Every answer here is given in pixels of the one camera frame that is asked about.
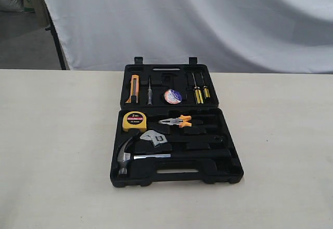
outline white backdrop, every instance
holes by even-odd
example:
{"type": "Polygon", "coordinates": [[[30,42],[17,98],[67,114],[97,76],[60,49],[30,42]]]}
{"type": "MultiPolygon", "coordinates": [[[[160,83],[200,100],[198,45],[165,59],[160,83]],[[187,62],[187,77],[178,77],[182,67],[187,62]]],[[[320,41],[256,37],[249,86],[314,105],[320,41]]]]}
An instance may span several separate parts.
{"type": "Polygon", "coordinates": [[[333,72],[333,0],[45,0],[71,69],[333,72]]]}

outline tool kit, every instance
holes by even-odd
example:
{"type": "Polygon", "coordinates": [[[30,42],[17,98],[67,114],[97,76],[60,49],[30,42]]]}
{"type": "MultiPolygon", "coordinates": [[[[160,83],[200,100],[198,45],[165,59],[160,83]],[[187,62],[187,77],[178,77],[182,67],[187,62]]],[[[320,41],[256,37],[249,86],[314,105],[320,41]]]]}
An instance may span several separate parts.
{"type": "Polygon", "coordinates": [[[157,181],[238,183],[243,177],[208,68],[127,65],[110,179],[115,187],[157,181]]]}

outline screwdriver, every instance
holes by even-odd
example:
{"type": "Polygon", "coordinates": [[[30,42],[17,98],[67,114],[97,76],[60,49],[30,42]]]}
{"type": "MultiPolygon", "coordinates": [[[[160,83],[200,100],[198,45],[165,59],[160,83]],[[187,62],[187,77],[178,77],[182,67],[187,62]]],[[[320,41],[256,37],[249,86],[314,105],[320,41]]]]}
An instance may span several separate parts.
{"type": "Polygon", "coordinates": [[[193,80],[194,80],[194,98],[196,99],[197,104],[203,104],[202,94],[200,88],[197,86],[196,78],[192,72],[193,80]]]}
{"type": "Polygon", "coordinates": [[[148,78],[149,86],[148,86],[148,105],[152,105],[152,90],[150,86],[150,77],[148,78]]]}
{"type": "Polygon", "coordinates": [[[204,98],[207,99],[207,98],[210,98],[210,93],[209,93],[209,89],[208,87],[206,86],[206,84],[204,83],[204,80],[203,80],[203,75],[202,75],[202,72],[200,72],[201,74],[201,78],[202,78],[202,82],[203,82],[203,95],[204,95],[204,98]]]}

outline case latch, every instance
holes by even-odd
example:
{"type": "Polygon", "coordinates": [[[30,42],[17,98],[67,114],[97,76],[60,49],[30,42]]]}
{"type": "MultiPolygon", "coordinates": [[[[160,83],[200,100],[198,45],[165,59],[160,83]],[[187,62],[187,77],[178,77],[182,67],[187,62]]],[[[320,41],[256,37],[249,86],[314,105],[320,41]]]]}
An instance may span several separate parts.
{"type": "Polygon", "coordinates": [[[190,64],[190,65],[198,64],[198,57],[189,57],[188,58],[188,64],[190,64]]]}
{"type": "Polygon", "coordinates": [[[142,65],[144,64],[144,58],[142,56],[134,57],[134,64],[135,65],[142,65]]]}

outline tape measure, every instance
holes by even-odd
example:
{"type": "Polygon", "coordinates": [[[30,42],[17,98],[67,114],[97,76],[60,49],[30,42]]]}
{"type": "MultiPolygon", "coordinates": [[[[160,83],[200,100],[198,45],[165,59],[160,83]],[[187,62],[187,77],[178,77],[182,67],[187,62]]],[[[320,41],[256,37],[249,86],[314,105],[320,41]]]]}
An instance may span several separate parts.
{"type": "Polygon", "coordinates": [[[147,130],[147,118],[144,113],[131,111],[124,115],[123,130],[128,132],[129,129],[139,129],[144,133],[147,130]]]}

